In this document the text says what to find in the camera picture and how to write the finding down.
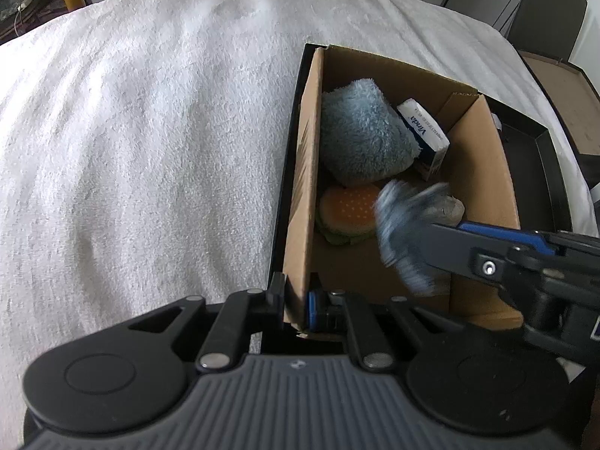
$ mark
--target cardboard box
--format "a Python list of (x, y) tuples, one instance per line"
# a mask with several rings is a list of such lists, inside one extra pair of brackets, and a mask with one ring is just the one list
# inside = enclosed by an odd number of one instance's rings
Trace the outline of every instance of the cardboard box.
[[(314, 229), (321, 92), (360, 78), (373, 78), (393, 107), (414, 98), (436, 119), (450, 140), (441, 178), (437, 179), (448, 181), (451, 194), (464, 203), (465, 220), (520, 227), (502, 143), (485, 97), (475, 88), (379, 55), (337, 46), (317, 48), (299, 107), (283, 258), (283, 272), (291, 287), (286, 299), (287, 317), (300, 328), (304, 326), (311, 272), (319, 274), (326, 290), (355, 291), (370, 302), (383, 303), (391, 296), (409, 294), (395, 270), (381, 263), (376, 238), (334, 246)], [(400, 177), (419, 187), (427, 186), (412, 169)], [(514, 327), (522, 319), (518, 311), (497, 297), (494, 288), (461, 276), (452, 275), (450, 295), (422, 298), (421, 302), (445, 311), (450, 309), (482, 326)]]
[(552, 104), (590, 188), (600, 183), (600, 96), (579, 67), (519, 51)]

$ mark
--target blue plush toy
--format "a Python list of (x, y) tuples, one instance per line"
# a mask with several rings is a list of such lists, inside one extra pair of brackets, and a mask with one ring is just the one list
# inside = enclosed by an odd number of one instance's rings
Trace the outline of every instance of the blue plush toy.
[(323, 93), (320, 157), (344, 186), (398, 174), (421, 152), (372, 79)]

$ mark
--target blue strip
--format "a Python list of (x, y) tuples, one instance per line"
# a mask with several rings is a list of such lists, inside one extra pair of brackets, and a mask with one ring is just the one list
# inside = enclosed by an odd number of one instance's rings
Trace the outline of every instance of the blue strip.
[(308, 330), (315, 331), (317, 325), (317, 308), (315, 306), (314, 291), (308, 292)]
[(541, 236), (535, 233), (469, 222), (461, 223), (458, 229), (478, 233), (486, 237), (529, 245), (535, 248), (540, 254), (556, 255), (556, 251), (552, 247), (549, 247)]

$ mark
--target white blanket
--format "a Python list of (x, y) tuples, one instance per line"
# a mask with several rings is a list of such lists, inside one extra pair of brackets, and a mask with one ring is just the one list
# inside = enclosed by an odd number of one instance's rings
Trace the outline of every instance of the white blanket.
[(597, 234), (554, 112), (495, 30), (418, 0), (107, 0), (0, 47), (0, 449), (48, 348), (190, 293), (265, 287), (305, 42), (401, 59), (550, 128), (574, 230)]

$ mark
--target gray ribbed panel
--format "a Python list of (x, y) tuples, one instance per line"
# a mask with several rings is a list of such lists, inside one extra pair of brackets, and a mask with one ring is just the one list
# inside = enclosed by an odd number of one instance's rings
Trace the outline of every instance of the gray ribbed panel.
[(29, 450), (559, 450), (549, 430), (513, 439), (459, 434), (421, 415), (389, 375), (346, 356), (247, 356), (205, 375), (184, 404), (144, 430), (106, 440), (44, 431)]

